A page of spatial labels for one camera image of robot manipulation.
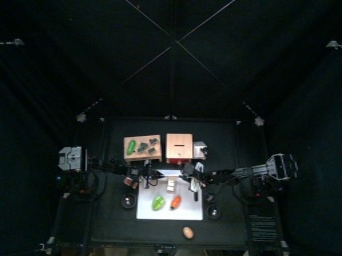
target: black enclosure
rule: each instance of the black enclosure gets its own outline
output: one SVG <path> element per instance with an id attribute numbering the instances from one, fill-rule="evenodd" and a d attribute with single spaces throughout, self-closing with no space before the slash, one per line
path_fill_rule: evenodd
<path id="1" fill-rule="evenodd" d="M 208 168 L 295 156 L 284 240 L 294 255 L 340 255 L 340 44 L 339 0 L 1 1 L 0 254 L 33 255 L 50 236 L 62 147 L 108 160 L 127 134 L 189 131 L 212 143 Z"/>

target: black floor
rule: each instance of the black floor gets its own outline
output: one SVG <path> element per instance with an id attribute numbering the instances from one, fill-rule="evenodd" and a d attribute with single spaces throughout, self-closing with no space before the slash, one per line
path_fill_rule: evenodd
<path id="1" fill-rule="evenodd" d="M 191 133 L 195 141 L 207 144 L 204 171 L 263 164 L 267 160 L 263 131 L 252 122 L 112 119 L 104 123 L 85 124 L 76 143 L 78 141 L 103 161 L 112 158 L 123 160 L 124 137 L 160 134 L 164 152 L 167 133 Z M 163 163 L 153 161 L 152 164 L 155 168 L 173 168 L 164 163 L 164 154 Z M 220 219 L 211 220 L 204 216 L 203 221 L 137 220 L 136 208 L 125 210 L 120 206 L 120 197 L 127 189 L 129 188 L 123 184 L 123 177 L 107 173 L 105 192 L 93 208 L 91 243 L 128 246 L 172 244 L 184 248 L 212 249 L 245 248 L 241 206 L 228 186 L 221 188 L 215 202 L 221 208 Z M 211 186 L 207 190 L 217 192 L 220 186 Z M 64 218 L 72 218 L 72 211 Z M 184 226 L 189 226 L 195 232 L 192 240 L 184 239 Z M 70 229 L 69 227 L 64 234 L 72 233 Z"/>

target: green object on box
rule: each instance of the green object on box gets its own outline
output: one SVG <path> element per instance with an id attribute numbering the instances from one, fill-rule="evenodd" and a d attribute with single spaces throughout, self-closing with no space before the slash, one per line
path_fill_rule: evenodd
<path id="1" fill-rule="evenodd" d="M 131 140 L 127 147 L 127 155 L 129 156 L 135 151 L 136 141 Z"/>
<path id="2" fill-rule="evenodd" d="M 153 211 L 157 211 L 163 207 L 164 204 L 165 204 L 165 199 L 161 196 L 156 196 L 156 198 L 152 202 Z"/>

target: black curtain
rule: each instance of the black curtain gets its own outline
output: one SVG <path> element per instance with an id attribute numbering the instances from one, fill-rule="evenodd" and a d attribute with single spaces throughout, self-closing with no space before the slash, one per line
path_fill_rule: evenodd
<path id="1" fill-rule="evenodd" d="M 45 243 L 54 218 L 57 152 L 74 114 L 20 47 L 0 46 L 0 254 Z"/>
<path id="2" fill-rule="evenodd" d="M 292 153 L 299 179 L 280 204 L 298 255 L 340 255 L 342 52 L 330 50 L 266 125 L 270 154 Z"/>

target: small orange object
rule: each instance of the small orange object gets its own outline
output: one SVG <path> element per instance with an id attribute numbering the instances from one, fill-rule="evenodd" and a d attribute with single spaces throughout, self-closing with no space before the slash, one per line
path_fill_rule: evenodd
<path id="1" fill-rule="evenodd" d="M 175 199 L 172 200 L 171 202 L 171 210 L 176 209 L 180 205 L 180 202 L 181 202 L 181 197 L 180 196 L 176 196 Z"/>

